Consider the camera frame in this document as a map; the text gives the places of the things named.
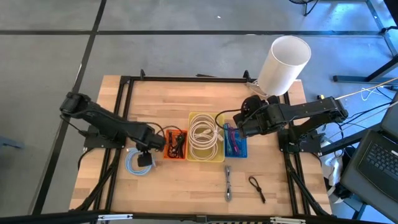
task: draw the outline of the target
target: orange tray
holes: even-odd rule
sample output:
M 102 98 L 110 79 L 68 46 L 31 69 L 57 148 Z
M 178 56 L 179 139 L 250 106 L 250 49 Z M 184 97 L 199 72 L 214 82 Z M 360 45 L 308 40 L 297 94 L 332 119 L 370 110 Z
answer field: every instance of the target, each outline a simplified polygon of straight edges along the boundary
M 183 158 L 171 158 L 167 154 L 167 151 L 169 150 L 169 133 L 170 132 L 172 133 L 172 137 L 173 137 L 173 145 L 175 145 L 177 143 L 175 138 L 180 134 L 179 130 L 171 130 L 171 129 L 166 130 L 166 145 L 164 146 L 163 158 L 164 159 L 172 159 L 172 160 L 176 160 L 176 161 L 185 160 L 185 158 L 187 157 L 187 138 L 188 138 L 187 131 L 182 130 L 182 133 L 185 133 L 185 141 L 184 141 L 184 145 L 182 146 Z

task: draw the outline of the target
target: concrete floor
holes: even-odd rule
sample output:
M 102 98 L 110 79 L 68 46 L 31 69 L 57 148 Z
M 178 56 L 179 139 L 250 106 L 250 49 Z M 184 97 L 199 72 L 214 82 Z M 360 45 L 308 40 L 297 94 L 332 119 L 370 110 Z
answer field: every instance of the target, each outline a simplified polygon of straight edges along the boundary
M 382 0 L 373 0 L 386 26 L 393 25 Z M 2 0 L 0 29 L 91 29 L 100 0 Z M 100 30 L 377 30 L 365 3 L 321 1 L 303 17 L 302 6 L 288 0 L 250 1 L 108 1 Z M 391 32 L 398 43 L 398 34 Z M 257 77 L 274 36 L 97 36 L 80 92 L 98 96 L 103 75 L 189 76 L 197 73 L 241 77 L 249 70 Z M 302 37 L 312 58 L 299 78 L 308 101 L 316 95 L 340 96 L 369 85 L 331 81 L 333 75 L 368 75 L 391 59 L 384 40 L 377 37 Z M 88 36 L 0 35 L 0 136 L 22 141 L 25 149 L 0 151 L 0 216 L 24 215 L 42 174 L 59 120 L 58 108 L 75 81 Z M 398 71 L 388 76 L 396 77 Z M 392 92 L 385 90 L 389 96 Z M 344 99 L 346 109 L 357 113 L 389 100 L 372 95 Z M 382 118 L 361 123 L 370 126 Z M 73 121 L 79 127 L 87 124 Z M 331 124 L 326 136 L 337 132 Z M 350 135 L 361 130 L 352 127 Z M 68 209 L 77 174 L 83 138 L 69 129 L 55 171 L 44 212 Z M 333 206 L 339 217 L 353 211 Z M 369 208 L 364 218 L 381 221 Z

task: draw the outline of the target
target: wooden table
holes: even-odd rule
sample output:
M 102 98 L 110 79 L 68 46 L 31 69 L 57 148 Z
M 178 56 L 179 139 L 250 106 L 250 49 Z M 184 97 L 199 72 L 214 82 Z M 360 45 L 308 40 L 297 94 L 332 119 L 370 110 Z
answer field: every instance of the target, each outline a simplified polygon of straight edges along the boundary
M 107 110 L 113 111 L 119 79 L 120 76 L 115 75 L 103 78 L 97 102 Z M 243 100 L 250 95 L 251 90 L 243 83 L 134 82 L 128 120 L 187 129 L 189 112 L 220 112 L 240 108 Z M 291 86 L 289 96 L 292 105 L 305 102 L 300 80 Z M 233 115 L 225 114 L 226 121 L 233 123 Z M 285 165 L 276 133 L 248 138 L 247 159 L 226 158 L 222 163 L 168 161 L 163 160 L 161 152 L 156 152 L 156 167 L 146 176 L 135 176 L 125 169 L 126 154 L 126 150 L 123 150 L 112 212 L 292 215 Z M 79 206 L 97 184 L 103 155 L 104 149 L 95 149 L 82 160 L 70 208 Z M 310 154 L 301 154 L 301 158 L 306 186 L 323 209 L 330 213 L 318 159 Z M 230 203 L 224 199 L 226 164 L 232 170 L 233 199 Z M 251 175 L 256 177 L 262 187 L 266 204 L 261 202 L 259 194 L 248 182 Z M 106 198 L 107 189 L 106 185 L 103 198 Z M 303 213 L 300 191 L 297 186 L 295 189 L 298 207 Z M 100 208 L 104 208 L 104 199 L 101 200 Z

